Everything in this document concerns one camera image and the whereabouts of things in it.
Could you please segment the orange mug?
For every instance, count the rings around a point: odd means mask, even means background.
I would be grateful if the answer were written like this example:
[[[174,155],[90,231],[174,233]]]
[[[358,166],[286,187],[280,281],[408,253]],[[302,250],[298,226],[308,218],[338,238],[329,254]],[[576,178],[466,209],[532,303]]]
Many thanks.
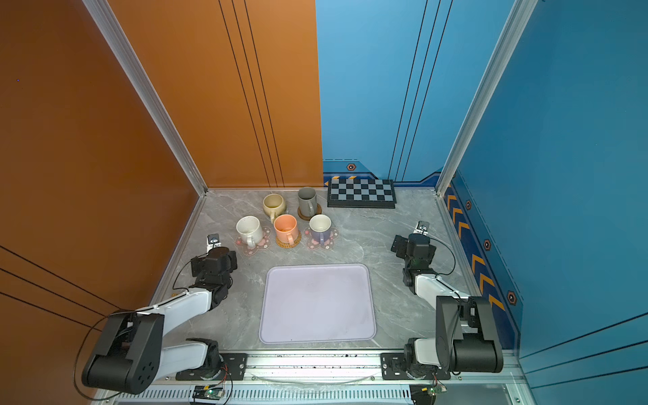
[[[276,235],[284,242],[290,243],[300,234],[296,218],[290,214],[283,214],[273,223]]]

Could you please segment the pink flower silicone coaster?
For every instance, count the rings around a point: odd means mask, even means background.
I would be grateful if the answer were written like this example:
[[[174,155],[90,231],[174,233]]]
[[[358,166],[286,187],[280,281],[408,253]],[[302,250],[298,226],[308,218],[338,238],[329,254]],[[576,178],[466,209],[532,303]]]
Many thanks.
[[[324,232],[316,232],[310,227],[305,229],[306,245],[310,250],[322,248],[324,250],[332,250],[334,241],[339,237],[339,230],[335,227],[329,228]]]

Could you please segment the white cream mug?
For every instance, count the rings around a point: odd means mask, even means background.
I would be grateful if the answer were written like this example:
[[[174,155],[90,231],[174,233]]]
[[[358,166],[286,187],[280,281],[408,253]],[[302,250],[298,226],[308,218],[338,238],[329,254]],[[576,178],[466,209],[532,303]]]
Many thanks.
[[[236,231],[250,249],[255,248],[264,238],[261,222],[255,216],[246,216],[239,219],[236,224]]]

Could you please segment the brown wooden round coaster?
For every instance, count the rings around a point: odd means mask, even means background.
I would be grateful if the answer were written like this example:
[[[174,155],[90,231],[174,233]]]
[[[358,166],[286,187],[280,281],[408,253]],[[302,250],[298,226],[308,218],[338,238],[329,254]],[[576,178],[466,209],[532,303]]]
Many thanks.
[[[316,212],[315,212],[315,214],[313,214],[313,215],[311,215],[311,216],[306,216],[306,215],[304,215],[304,214],[302,213],[302,211],[301,211],[301,208],[298,207],[297,214],[298,214],[298,216],[299,216],[302,220],[310,221],[310,220],[312,219],[313,216],[318,215],[318,214],[322,214],[322,206],[321,206],[320,204],[317,204]]]

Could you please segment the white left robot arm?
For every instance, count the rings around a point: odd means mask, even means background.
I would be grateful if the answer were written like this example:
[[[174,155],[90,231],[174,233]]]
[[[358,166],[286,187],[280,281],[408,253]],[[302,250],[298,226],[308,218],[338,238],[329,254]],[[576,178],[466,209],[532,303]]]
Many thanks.
[[[190,261],[194,284],[179,295],[131,312],[106,317],[96,345],[81,373],[88,388],[140,394],[154,381],[182,372],[199,379],[224,377],[219,344],[195,337],[165,348],[166,334],[217,308],[229,295],[238,268],[235,251],[215,247]]]

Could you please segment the speckled grey mug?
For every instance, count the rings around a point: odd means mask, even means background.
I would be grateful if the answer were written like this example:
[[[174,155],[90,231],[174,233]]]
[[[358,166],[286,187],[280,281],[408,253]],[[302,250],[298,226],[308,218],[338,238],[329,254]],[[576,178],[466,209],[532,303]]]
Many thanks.
[[[306,216],[315,214],[317,208],[317,193],[312,187],[303,187],[298,191],[299,207]]]

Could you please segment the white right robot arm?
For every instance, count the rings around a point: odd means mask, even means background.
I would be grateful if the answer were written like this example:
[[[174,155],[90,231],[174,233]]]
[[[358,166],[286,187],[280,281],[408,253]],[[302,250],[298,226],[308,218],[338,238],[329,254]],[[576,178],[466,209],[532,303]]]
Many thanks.
[[[403,259],[403,283],[435,310],[435,336],[412,337],[404,369],[414,379],[448,379],[462,372],[499,373],[504,355],[491,304],[443,280],[431,268],[436,247],[420,233],[395,236],[391,251]]]

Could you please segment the beige yellow mug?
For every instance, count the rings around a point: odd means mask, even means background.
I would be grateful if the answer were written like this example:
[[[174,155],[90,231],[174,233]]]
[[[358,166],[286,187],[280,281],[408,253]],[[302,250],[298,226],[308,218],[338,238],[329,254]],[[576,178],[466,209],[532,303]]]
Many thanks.
[[[269,217],[272,224],[279,216],[285,214],[286,208],[285,199],[279,194],[268,194],[263,199],[263,212]]]

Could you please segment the woven rattan round coaster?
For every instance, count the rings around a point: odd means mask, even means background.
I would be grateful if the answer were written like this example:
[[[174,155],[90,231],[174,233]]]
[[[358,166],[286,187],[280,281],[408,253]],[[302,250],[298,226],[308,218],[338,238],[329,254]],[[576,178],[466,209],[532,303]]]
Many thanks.
[[[293,241],[291,241],[290,243],[282,241],[278,236],[276,237],[277,245],[280,246],[283,249],[294,248],[294,247],[298,246],[298,244],[300,244],[300,242],[301,242],[301,234],[298,234],[297,238],[294,239]]]

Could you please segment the lilac mug cream inside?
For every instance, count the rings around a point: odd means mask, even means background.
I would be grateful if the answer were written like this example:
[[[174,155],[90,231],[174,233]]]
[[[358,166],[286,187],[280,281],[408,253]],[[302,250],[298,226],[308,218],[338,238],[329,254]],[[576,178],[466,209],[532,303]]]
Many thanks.
[[[332,237],[332,221],[325,214],[318,214],[312,217],[309,222],[312,241],[319,246],[328,243]]]

